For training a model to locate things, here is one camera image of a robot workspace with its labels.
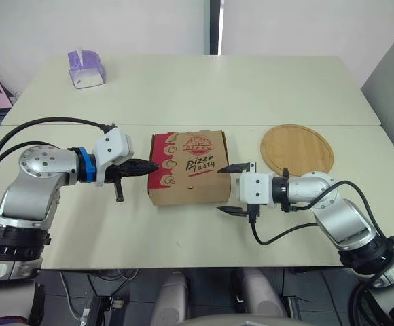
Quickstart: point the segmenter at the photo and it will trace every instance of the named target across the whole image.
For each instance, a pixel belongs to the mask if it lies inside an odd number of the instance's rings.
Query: blue ring
[[[81,151],[82,158],[86,164],[86,182],[93,182],[94,174],[96,173],[96,167],[91,163],[90,156],[88,156],[86,149],[80,147],[79,150]]]

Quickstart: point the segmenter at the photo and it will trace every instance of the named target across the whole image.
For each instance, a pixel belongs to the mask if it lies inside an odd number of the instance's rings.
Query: round wooden board
[[[317,132],[296,124],[283,124],[269,130],[262,139],[260,153],[267,165],[281,175],[288,168],[291,175],[310,171],[328,173],[333,166],[333,151]]]

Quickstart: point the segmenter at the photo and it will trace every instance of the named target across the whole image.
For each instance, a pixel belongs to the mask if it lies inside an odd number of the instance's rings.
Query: cardboard box
[[[154,205],[229,199],[230,175],[217,173],[229,164],[222,131],[155,134],[150,160],[160,167],[149,175],[149,196]]]

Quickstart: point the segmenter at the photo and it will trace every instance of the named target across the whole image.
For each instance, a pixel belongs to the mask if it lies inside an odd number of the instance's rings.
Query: white table
[[[0,138],[12,127],[0,127]],[[271,126],[120,126],[133,139],[135,157],[148,159],[154,132],[224,130],[231,163],[257,160],[259,143]],[[313,126],[334,151],[330,174],[355,182],[367,196],[381,228],[394,234],[394,147],[379,126]],[[59,147],[91,150],[99,131],[89,126],[36,126],[14,137]],[[18,154],[0,165],[0,199],[18,172]],[[125,202],[116,203],[112,185],[64,187],[45,248],[44,268],[134,268],[179,266],[331,266],[338,255],[319,228],[305,228],[265,247],[256,243],[244,217],[231,217],[215,204],[155,207],[147,195],[147,176],[123,181]],[[237,205],[235,183],[229,205]],[[341,194],[362,210],[357,194]],[[262,207],[257,230],[267,239],[293,225],[311,222],[310,212],[285,214]]]
[[[102,56],[107,83],[76,90],[52,58],[4,119],[46,116],[152,126],[380,125],[336,57]]]

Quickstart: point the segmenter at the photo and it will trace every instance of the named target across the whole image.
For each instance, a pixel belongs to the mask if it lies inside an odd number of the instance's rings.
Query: purple tissue box
[[[67,54],[70,78],[76,88],[86,88],[105,83],[101,58],[95,51],[73,51]]]

